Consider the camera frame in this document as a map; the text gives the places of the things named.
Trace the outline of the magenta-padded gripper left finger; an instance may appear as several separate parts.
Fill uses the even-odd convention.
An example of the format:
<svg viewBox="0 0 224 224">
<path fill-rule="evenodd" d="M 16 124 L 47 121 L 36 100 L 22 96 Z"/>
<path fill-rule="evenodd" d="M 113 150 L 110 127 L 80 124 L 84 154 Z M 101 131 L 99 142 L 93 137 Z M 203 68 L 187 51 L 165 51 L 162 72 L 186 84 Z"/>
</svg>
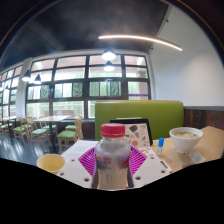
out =
<svg viewBox="0 0 224 224">
<path fill-rule="evenodd" d="M 70 148 L 62 154 L 65 165 L 58 176 L 84 188 L 91 188 L 95 173 L 93 148 Z"/>
</svg>

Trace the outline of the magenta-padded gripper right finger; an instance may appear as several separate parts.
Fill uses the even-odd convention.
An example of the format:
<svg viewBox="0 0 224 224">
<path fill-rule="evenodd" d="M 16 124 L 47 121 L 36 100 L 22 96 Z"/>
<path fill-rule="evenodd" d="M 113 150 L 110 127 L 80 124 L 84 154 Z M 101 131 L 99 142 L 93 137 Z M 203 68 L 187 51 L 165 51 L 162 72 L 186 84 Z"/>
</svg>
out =
<svg viewBox="0 0 224 224">
<path fill-rule="evenodd" d="M 151 148 L 131 147 L 128 170 L 128 187 L 140 188 L 172 172 L 168 164 Z"/>
</svg>

